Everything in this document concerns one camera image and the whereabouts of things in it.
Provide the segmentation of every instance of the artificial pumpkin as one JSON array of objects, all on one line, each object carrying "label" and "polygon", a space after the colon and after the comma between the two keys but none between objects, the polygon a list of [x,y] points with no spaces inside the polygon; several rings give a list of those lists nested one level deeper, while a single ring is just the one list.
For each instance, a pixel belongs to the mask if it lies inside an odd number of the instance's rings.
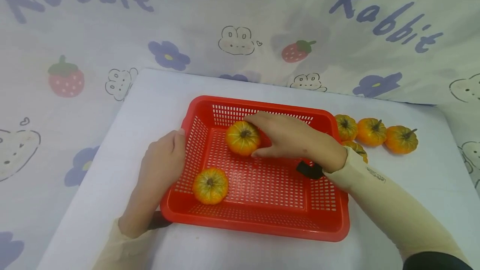
[{"label": "artificial pumpkin", "polygon": [[228,178],[221,169],[208,168],[193,181],[193,195],[203,204],[218,204],[228,193]]},{"label": "artificial pumpkin", "polygon": [[357,140],[365,145],[377,147],[387,139],[387,129],[381,120],[375,118],[361,119],[357,123]]},{"label": "artificial pumpkin", "polygon": [[415,132],[417,129],[397,125],[387,128],[385,146],[395,154],[407,154],[417,149],[419,141]]},{"label": "artificial pumpkin", "polygon": [[338,133],[341,141],[353,141],[357,137],[357,122],[347,115],[336,115]]},{"label": "artificial pumpkin", "polygon": [[365,152],[365,150],[363,149],[363,147],[360,144],[355,143],[353,141],[343,141],[342,145],[343,146],[348,146],[351,149],[353,149],[356,153],[358,153],[361,157],[363,157],[363,161],[368,164],[367,153]]},{"label": "artificial pumpkin", "polygon": [[260,146],[260,133],[255,125],[237,121],[227,129],[225,142],[233,153],[249,156]]}]

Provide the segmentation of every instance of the beige sleeve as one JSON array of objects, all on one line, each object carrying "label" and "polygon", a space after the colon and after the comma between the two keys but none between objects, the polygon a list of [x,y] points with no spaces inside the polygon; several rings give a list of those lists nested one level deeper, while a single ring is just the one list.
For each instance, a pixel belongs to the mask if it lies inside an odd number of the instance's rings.
[{"label": "beige sleeve", "polygon": [[363,162],[347,147],[345,166],[327,178],[354,198],[361,209],[397,246],[403,260],[435,251],[468,264],[452,235],[430,212],[399,185]]},{"label": "beige sleeve", "polygon": [[122,235],[118,219],[113,223],[107,244],[98,257],[93,270],[145,269],[148,253],[155,241],[156,230],[148,231],[136,239]]}]

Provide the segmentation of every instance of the white table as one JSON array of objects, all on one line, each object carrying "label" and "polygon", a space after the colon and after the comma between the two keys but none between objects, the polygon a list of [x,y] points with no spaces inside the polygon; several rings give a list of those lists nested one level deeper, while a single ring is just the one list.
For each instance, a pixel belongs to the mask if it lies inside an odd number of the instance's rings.
[{"label": "white table", "polygon": [[[442,113],[407,105],[220,78],[144,69],[112,124],[38,270],[91,269],[132,191],[148,144],[176,129],[200,95],[324,109],[418,128],[419,148],[391,156],[367,149],[373,166],[404,187],[452,233],[480,269],[480,200]],[[395,247],[351,199],[342,242],[316,242],[173,224],[161,229],[152,269],[401,269]]]}]

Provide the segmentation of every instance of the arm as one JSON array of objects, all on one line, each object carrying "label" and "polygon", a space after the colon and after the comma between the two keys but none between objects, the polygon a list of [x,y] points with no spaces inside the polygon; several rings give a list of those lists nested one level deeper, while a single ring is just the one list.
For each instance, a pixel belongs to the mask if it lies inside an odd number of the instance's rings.
[{"label": "arm", "polygon": [[262,129],[271,147],[252,156],[307,158],[323,167],[337,187],[348,192],[361,209],[397,246],[403,260],[435,251],[467,259],[451,234],[417,200],[391,179],[363,162],[353,150],[299,119],[259,112],[245,117]]},{"label": "arm", "polygon": [[148,147],[135,189],[94,270],[144,269],[155,231],[148,231],[165,192],[180,177],[185,163],[185,132],[172,131]]}]

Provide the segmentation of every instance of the black sleeve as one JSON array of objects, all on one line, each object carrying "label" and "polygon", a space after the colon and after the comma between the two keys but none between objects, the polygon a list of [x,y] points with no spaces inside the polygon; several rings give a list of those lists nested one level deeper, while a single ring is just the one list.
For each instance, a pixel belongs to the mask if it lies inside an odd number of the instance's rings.
[{"label": "black sleeve", "polygon": [[453,255],[440,252],[420,252],[407,258],[403,270],[473,270]]}]

